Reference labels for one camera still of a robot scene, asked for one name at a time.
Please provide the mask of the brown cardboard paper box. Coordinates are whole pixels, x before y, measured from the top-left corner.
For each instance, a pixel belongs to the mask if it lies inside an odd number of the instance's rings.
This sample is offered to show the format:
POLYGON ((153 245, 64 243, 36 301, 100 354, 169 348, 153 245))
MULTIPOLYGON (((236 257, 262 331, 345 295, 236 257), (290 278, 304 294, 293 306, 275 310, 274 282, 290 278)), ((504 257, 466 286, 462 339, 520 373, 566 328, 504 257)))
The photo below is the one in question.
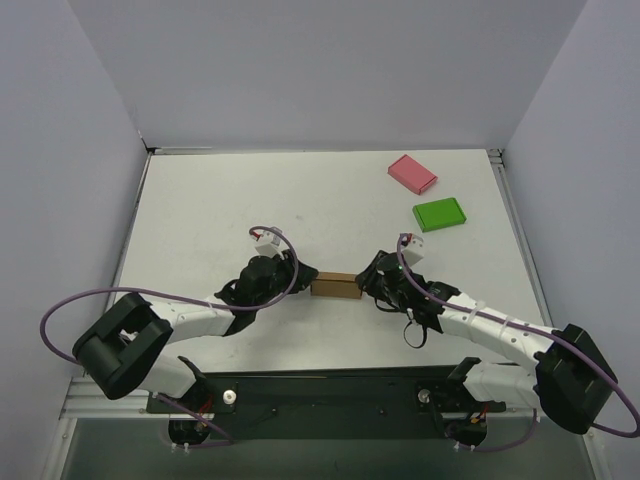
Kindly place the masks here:
POLYGON ((312 296, 339 299, 360 299, 362 291, 356 283, 356 275, 337 272, 320 272, 311 283, 312 296))

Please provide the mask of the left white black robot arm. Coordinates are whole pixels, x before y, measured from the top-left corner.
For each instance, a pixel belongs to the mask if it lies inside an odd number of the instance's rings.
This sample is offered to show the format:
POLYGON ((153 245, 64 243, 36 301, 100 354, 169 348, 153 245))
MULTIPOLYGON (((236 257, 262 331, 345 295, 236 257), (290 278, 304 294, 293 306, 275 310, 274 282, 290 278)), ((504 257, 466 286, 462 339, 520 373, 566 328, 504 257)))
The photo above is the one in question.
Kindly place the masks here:
POLYGON ((204 402, 204 375, 186 357, 165 354, 165 346, 235 335, 255 321, 256 306, 304 291, 318 275, 311 266, 295 264, 286 250, 272 258, 251 258, 237 279, 213 295, 222 301, 221 309, 149 302, 129 293, 81 335, 72 354, 111 400, 142 389, 167 395, 179 409, 193 411, 204 402))

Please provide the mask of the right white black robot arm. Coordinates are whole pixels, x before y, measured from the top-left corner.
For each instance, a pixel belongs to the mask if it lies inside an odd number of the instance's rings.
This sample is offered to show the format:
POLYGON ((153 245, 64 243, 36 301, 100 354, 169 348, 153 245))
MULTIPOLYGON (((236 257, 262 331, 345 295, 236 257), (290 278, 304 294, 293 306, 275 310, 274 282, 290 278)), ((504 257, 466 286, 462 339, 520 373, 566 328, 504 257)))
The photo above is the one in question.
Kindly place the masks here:
POLYGON ((394 253, 379 252, 356 283, 424 329, 465 338, 507 359, 505 365, 481 362, 467 373, 464 387, 479 402, 539 408, 561 428, 584 434, 618 381, 581 327, 529 325, 403 269, 394 253))

